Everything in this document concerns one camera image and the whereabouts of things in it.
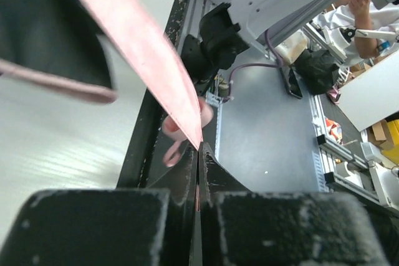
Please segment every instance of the person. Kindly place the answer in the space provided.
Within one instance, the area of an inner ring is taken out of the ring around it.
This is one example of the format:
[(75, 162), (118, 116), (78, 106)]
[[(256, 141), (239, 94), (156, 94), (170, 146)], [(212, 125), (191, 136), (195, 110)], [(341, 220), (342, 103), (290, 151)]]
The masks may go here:
[[(399, 6), (392, 3), (378, 10), (371, 0), (338, 0), (336, 9), (320, 14), (313, 22), (321, 28), (355, 27), (357, 29), (395, 32), (399, 30)], [(340, 66), (346, 69), (363, 59), (386, 56), (399, 50), (399, 43), (390, 43), (383, 51), (378, 46), (384, 40), (355, 37), (345, 49), (347, 59)]]

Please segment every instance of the white shirt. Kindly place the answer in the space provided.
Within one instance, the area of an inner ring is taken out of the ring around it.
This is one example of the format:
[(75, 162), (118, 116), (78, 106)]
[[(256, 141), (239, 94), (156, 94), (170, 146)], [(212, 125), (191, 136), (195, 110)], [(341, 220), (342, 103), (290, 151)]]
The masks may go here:
[[(370, 3), (370, 17), (373, 24), (373, 30), (376, 31), (396, 31), (399, 30), (399, 6), (392, 3), (388, 4), (381, 10), (375, 8), (374, 4)], [(355, 26), (355, 17), (350, 12), (349, 7), (340, 6), (334, 11), (320, 14), (313, 21), (321, 28), (328, 27), (329, 29), (336, 29), (341, 26)], [(389, 48), (383, 50), (380, 55), (386, 56), (399, 50), (399, 43), (391, 42)], [(351, 67), (362, 61), (356, 46), (355, 39), (352, 39), (349, 47), (345, 49), (347, 60), (341, 65), (341, 68)]]

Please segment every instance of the pink cup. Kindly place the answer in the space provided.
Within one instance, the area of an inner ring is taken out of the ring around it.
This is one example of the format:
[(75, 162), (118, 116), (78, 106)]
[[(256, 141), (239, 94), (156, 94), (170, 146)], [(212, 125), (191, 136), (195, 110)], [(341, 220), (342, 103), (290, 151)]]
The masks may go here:
[[(201, 127), (204, 128), (210, 123), (213, 117), (213, 109), (210, 107), (204, 98), (198, 97), (199, 109), (201, 111)], [(162, 132), (169, 138), (175, 141), (173, 146), (165, 153), (163, 163), (167, 167), (174, 166), (181, 159), (179, 147), (181, 143), (187, 139), (184, 133), (179, 129), (178, 125), (167, 116), (162, 123)]]

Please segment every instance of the black plastic bag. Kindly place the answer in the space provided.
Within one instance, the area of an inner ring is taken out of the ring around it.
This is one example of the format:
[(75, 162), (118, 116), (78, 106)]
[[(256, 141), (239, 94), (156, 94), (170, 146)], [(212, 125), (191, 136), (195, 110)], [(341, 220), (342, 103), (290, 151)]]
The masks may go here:
[(297, 73), (313, 95), (327, 93), (338, 80), (339, 67), (327, 50), (303, 51), (294, 63)]

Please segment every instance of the person's hand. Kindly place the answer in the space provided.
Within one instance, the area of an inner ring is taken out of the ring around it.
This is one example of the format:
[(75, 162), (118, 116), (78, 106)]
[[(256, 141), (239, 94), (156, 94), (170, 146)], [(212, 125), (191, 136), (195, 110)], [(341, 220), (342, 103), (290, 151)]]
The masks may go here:
[(349, 0), (348, 6), (355, 17), (365, 17), (370, 10), (370, 0)]

